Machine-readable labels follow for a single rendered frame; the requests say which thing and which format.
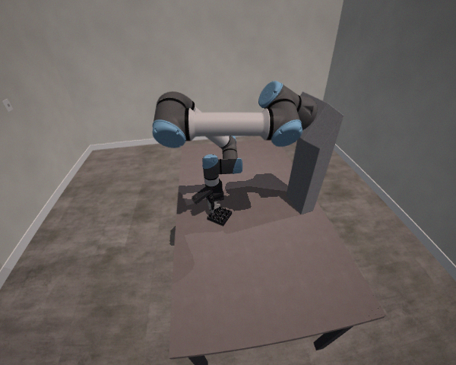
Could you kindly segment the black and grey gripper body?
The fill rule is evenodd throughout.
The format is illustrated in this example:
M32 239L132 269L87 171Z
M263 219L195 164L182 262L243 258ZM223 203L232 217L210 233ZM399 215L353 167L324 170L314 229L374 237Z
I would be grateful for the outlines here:
M215 186L207 186L207 185L205 185L205 186L209 189L215 188L215 189L212 189L213 192L209 196L207 196L207 200L210 203L211 203L211 199L213 200L213 202L219 201L219 200L221 200L221 201L224 200L223 187L222 187L222 182L220 181L220 179L219 179L219 183Z

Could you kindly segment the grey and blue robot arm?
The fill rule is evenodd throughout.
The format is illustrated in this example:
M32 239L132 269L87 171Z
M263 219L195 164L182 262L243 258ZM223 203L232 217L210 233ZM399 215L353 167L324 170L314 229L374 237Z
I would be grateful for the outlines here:
M223 159L208 154L202 160L204 183L215 186L219 174L242 172L235 136L261 136L284 147L301 137L318 110L313 99L296 94L278 81L266 85L258 104L264 108L261 113L203 113L186 95L167 92L157 101L153 137L163 146L179 148L185 141L208 136L223 151Z

